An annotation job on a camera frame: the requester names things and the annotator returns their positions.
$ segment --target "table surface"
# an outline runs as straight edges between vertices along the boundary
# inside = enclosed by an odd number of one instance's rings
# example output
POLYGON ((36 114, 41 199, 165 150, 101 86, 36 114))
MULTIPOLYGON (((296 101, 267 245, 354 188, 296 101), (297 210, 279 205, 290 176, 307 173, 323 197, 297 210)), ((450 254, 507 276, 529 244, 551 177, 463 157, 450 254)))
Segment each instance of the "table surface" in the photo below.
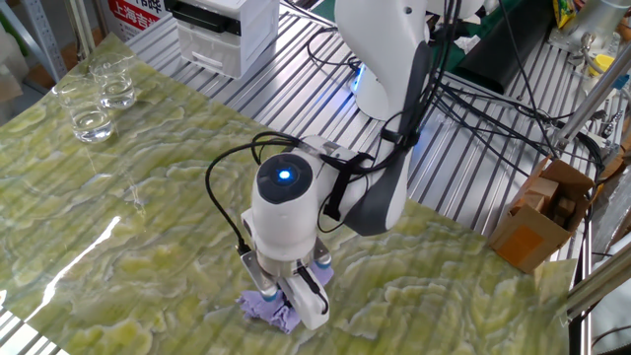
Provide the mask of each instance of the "table surface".
MULTIPOLYGON (((305 51, 307 40, 320 27, 321 24, 281 7, 279 37, 240 80, 211 73, 182 59, 176 22, 171 16, 163 18, 128 45, 163 74, 270 128, 295 136, 317 134, 353 150, 374 152, 383 123, 367 117, 355 105, 350 91, 355 74, 345 66, 314 63, 305 51)), ((337 34, 318 36, 312 49, 315 55, 328 61, 343 61, 351 55, 337 34)), ((568 52, 543 41, 526 62, 535 100, 553 116, 574 111, 581 98, 576 93, 582 79, 574 74, 568 57, 568 52)), ((446 82, 489 94, 452 75, 447 76, 446 82)), ((526 103, 527 93, 521 77, 514 81, 507 94, 526 103)), ((541 140, 536 123, 515 110, 481 99, 472 103, 530 139, 541 140)), ((616 114, 624 104, 618 98, 612 99, 609 114, 616 114)), ((470 125, 495 130, 464 108, 451 106, 470 125)), ((543 158, 522 142, 495 134, 483 136, 506 159, 528 173, 543 158)), ((594 166, 582 159, 588 156, 586 149, 570 144, 567 152, 569 154, 562 156, 564 161, 589 176, 594 175, 594 166)), ((424 120, 421 139, 414 150, 408 194, 488 236, 502 208, 525 179, 470 132, 434 109, 424 120)), ((577 257, 581 237, 582 229, 550 259, 577 257)), ((34 333, 34 329, 0 308, 0 354, 64 353, 45 337, 34 336, 34 333)))

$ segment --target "red and white box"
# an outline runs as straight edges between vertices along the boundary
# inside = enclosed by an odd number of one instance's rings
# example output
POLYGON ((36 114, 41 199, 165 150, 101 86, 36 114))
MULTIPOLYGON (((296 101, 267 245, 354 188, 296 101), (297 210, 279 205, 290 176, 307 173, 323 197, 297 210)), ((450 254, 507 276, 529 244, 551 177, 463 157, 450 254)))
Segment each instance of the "red and white box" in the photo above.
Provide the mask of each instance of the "red and white box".
POLYGON ((127 41, 167 14, 164 0, 101 0, 109 31, 127 41))

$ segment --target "glass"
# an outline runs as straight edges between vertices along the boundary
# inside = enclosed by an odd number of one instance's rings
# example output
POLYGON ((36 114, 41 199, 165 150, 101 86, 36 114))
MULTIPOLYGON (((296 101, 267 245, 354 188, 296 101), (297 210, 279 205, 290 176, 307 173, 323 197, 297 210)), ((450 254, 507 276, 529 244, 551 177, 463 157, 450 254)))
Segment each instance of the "glass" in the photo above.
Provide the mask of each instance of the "glass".
POLYGON ((105 141, 112 132, 111 121, 100 102, 99 85, 78 79, 55 91, 59 103, 70 116, 72 130, 83 142, 105 141))
POLYGON ((101 104, 108 108, 129 108, 136 97, 129 75, 127 57, 105 54, 90 63, 90 72, 101 86, 101 104))

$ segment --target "red sign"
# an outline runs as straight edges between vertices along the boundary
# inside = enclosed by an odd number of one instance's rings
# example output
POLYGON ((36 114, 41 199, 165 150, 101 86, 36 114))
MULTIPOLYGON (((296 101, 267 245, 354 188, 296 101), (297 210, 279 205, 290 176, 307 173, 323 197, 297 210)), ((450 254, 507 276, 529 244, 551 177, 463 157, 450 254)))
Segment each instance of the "red sign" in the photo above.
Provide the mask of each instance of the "red sign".
POLYGON ((147 11, 133 6, 125 0, 108 0, 109 9, 114 13, 117 19, 126 22, 127 24, 140 29, 145 30, 153 23, 160 20, 154 14, 150 14, 147 11))

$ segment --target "white printer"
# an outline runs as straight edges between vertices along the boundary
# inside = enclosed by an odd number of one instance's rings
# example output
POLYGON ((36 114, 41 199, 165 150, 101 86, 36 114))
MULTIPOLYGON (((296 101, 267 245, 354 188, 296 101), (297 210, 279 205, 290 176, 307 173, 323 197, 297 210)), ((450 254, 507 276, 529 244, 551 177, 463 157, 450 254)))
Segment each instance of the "white printer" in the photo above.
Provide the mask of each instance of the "white printer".
POLYGON ((278 34, 279 0, 167 0, 184 59, 240 79, 278 34))

